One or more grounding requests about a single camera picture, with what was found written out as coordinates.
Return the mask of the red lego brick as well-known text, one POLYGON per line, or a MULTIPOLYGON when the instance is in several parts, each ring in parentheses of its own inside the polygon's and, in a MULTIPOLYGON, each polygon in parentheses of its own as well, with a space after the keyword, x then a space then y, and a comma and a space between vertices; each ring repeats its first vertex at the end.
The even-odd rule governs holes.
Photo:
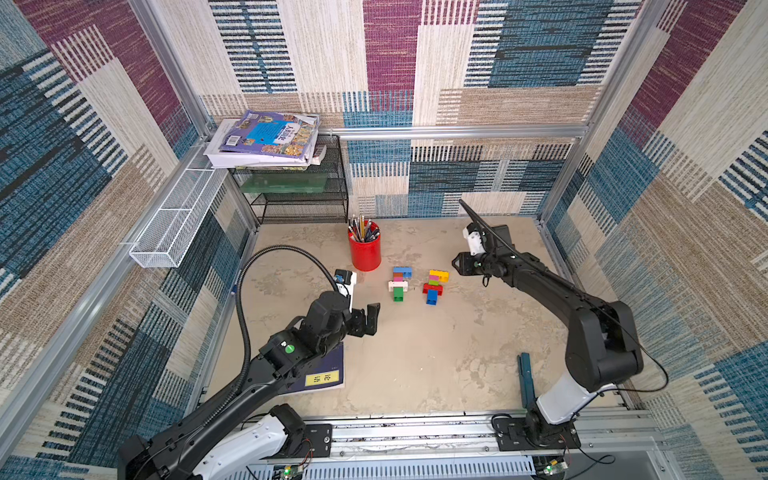
POLYGON ((442 285, 432 285, 432 284, 424 284, 422 288, 423 294, 429 294, 430 292, 434 291, 438 296, 441 296, 443 294, 443 286, 442 285))

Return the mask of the white lego brick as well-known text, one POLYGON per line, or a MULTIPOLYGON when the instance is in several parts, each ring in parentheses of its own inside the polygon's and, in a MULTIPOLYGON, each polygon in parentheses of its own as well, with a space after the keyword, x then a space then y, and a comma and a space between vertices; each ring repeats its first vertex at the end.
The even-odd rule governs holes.
POLYGON ((407 282, 407 283, 406 283, 406 282, 404 282, 404 283, 398 283, 398 284, 396 284, 396 283, 394 283, 393 281, 389 281, 389 282, 388 282, 388 290, 389 290, 390 292, 393 292, 393 289, 394 289, 395 287, 402 287, 402 288, 404 289, 404 291, 405 291, 405 292, 407 292, 407 291, 408 291, 408 289, 409 289, 409 284, 408 284, 408 282, 407 282))

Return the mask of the light blue lego brick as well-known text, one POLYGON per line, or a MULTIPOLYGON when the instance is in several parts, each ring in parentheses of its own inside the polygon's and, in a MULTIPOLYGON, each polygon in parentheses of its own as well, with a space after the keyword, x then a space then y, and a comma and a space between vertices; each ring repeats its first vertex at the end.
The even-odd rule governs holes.
POLYGON ((404 278, 404 279, 411 278, 412 268, 411 267, 394 267, 393 276, 395 278, 404 278))

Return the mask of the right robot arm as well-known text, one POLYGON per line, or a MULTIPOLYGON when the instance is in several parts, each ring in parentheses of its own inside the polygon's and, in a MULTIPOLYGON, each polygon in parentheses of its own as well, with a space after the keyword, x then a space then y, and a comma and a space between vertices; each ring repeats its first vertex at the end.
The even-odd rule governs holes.
POLYGON ((463 237, 469 250, 454 258, 457 273, 501 279, 538 301, 567 329, 565 372, 527 407, 526 429, 533 442, 569 428, 596 396, 642 372, 643 354, 628 305, 590 295, 550 271, 538 257, 515 250, 505 225, 472 222, 463 237))

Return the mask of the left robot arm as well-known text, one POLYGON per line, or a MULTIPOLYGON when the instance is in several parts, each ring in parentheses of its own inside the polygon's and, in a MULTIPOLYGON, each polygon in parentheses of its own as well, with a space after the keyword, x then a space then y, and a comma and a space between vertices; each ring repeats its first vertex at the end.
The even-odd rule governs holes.
POLYGON ((305 424, 290 407, 273 408, 257 424, 235 429, 284 394, 347 336, 373 336, 381 306, 354 309, 349 297, 326 291, 307 313, 271 335, 224 389, 149 440, 134 435, 118 450, 120 479, 223 479, 250 461, 299 445, 305 424))

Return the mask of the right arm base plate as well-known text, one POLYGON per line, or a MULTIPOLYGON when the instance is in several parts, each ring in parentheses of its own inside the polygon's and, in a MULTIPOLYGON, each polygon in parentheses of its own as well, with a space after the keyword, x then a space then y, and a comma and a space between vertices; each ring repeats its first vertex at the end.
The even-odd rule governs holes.
POLYGON ((572 422, 551 425, 537 417, 522 418, 497 414, 491 417, 491 427, 500 451, 565 451, 581 446, 572 422))

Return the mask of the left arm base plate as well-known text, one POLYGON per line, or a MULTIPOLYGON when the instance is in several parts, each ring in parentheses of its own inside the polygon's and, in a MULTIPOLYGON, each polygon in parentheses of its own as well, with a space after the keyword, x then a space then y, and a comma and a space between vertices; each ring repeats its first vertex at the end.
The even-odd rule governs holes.
POLYGON ((314 458, 327 458, 331 454, 333 426, 330 423, 308 424, 301 433, 289 436, 284 446, 270 457, 302 460, 308 453, 314 458))

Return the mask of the yellow lego brick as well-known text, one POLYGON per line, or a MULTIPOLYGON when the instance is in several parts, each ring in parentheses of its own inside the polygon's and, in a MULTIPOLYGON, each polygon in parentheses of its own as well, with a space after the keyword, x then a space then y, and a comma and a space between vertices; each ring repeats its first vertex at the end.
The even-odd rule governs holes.
POLYGON ((450 279, 450 273, 441 270, 430 270, 429 275, 436 277, 440 282, 447 282, 450 279))

